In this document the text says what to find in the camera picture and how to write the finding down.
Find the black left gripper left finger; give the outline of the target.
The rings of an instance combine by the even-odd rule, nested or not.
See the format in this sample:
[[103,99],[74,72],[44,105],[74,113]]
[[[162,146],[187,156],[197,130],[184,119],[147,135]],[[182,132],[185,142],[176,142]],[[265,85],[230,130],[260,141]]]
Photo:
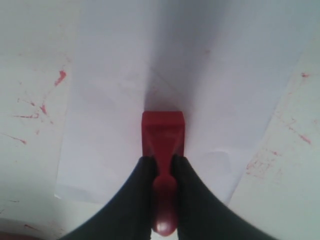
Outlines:
[[152,228],[152,184],[157,165],[141,157],[116,195],[93,217],[62,240],[149,240]]

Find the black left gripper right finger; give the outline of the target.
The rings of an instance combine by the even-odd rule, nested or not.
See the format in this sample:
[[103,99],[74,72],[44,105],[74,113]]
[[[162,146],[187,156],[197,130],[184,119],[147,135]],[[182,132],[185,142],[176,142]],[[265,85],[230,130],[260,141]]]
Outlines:
[[180,240],[259,240],[260,231],[226,207],[199,178],[184,156],[171,161],[178,184]]

